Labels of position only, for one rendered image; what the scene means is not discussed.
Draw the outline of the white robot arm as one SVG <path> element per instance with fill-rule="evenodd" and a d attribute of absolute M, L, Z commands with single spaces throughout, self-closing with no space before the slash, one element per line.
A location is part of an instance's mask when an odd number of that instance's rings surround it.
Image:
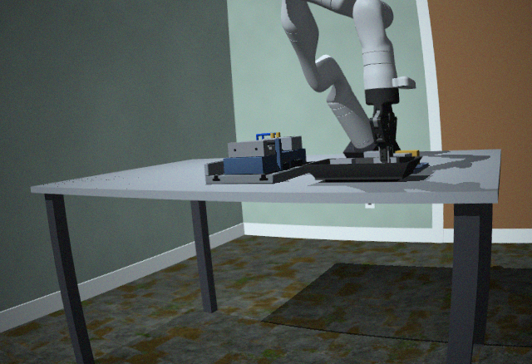
<path fill-rule="evenodd" d="M 323 92 L 332 85 L 327 104 L 353 145 L 358 149 L 365 148 L 374 142 L 369 118 L 337 62 L 329 55 L 315 61 L 319 32 L 307 2 L 350 18 L 353 15 L 362 45 L 365 90 L 389 87 L 416 89 L 416 82 L 411 78 L 397 78 L 393 45 L 385 31 L 392 24 L 393 11 L 382 0 L 282 1 L 281 23 L 308 84 L 316 92 Z"/>

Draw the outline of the brass-yellow block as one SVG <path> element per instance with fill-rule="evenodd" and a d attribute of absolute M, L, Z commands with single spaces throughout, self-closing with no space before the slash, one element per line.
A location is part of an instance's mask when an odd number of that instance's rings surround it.
<path fill-rule="evenodd" d="M 420 156 L 419 150 L 398 150 L 395 153 L 412 153 L 412 156 Z"/>

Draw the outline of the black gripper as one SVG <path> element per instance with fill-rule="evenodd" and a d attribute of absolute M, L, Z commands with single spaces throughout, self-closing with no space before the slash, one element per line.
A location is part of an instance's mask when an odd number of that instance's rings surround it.
<path fill-rule="evenodd" d="M 395 87 L 366 89 L 365 99 L 367 105 L 374 105 L 369 122 L 374 143 L 379 147 L 379 163 L 390 163 L 397 134 L 397 117 L 392 111 L 392 104 L 399 103 L 399 90 Z"/>

